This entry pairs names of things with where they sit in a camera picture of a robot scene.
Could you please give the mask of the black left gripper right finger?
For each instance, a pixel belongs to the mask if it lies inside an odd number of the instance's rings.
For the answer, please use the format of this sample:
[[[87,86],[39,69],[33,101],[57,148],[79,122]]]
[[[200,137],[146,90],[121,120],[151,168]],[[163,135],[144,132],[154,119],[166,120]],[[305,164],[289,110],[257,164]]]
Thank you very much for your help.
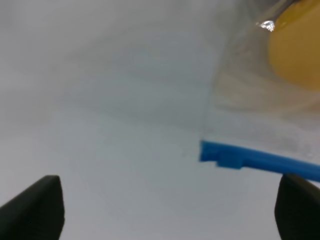
[[[299,176],[284,174],[274,216],[282,240],[319,240],[320,189]]]

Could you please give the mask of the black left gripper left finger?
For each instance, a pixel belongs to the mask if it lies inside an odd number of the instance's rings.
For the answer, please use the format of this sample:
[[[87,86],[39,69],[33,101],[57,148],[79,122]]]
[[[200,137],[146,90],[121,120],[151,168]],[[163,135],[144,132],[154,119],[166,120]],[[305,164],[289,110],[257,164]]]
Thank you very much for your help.
[[[61,179],[46,175],[0,207],[2,240],[58,240],[65,224]]]

